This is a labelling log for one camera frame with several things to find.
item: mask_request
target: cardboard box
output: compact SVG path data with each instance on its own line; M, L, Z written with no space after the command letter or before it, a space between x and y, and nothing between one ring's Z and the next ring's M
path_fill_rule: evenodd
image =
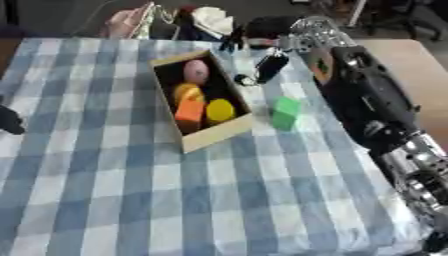
M198 132L182 134L174 120L176 107L172 92L175 86L185 82L183 67L186 62L193 59L204 61L210 70L207 83L201 86L207 102L216 98L229 100L235 107L236 117L215 126L205 125L206 122L203 121L204 125ZM153 60L150 64L156 75L156 86L166 105L170 120L176 126L176 136L182 145L184 153L228 139L252 128L252 113L249 107L210 51L197 51L166 59Z

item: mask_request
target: green cube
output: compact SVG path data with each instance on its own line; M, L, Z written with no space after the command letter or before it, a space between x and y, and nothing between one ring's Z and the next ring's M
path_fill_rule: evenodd
M299 101L287 97L281 97L277 100L274 106L272 125L280 130L291 130L297 120L299 111Z

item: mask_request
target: floor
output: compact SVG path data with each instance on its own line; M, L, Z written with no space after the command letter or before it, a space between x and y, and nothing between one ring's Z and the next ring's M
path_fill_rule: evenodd
M21 26L46 36L71 36L83 25L82 34L95 36L101 25L120 9L136 8L147 0L18 0L20 7ZM260 16L302 15L308 14L307 5L291 5L288 0L156 0L166 8L181 5L216 6L227 10L238 23L245 23ZM448 31L448 23L427 12L419 10L417 15L432 19L440 27ZM448 36L438 43L431 42L423 31L419 40L428 48L436 59L448 70ZM369 38L360 29L350 29L348 33L354 38ZM375 38L407 38L403 32L382 30Z

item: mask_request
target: black device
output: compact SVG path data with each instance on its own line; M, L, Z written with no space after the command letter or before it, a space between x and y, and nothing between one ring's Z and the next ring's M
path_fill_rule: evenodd
M3 102L3 96L0 96L0 103ZM25 132L22 127L23 120L12 109L0 105L0 129L14 135L20 135Z
M238 74L234 81L243 86L265 84L276 76L289 62L288 55L278 48L270 48L268 54L255 66L256 72L252 76Z

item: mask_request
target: blue and white tablecloth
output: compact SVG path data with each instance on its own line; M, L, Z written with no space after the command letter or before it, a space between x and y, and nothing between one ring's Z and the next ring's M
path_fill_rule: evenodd
M0 255L399 255L420 225L343 131L299 56L239 88L251 132L183 155L148 61L211 49L231 75L263 51L27 39L1 82L23 136L0 134ZM281 95L302 102L273 129Z

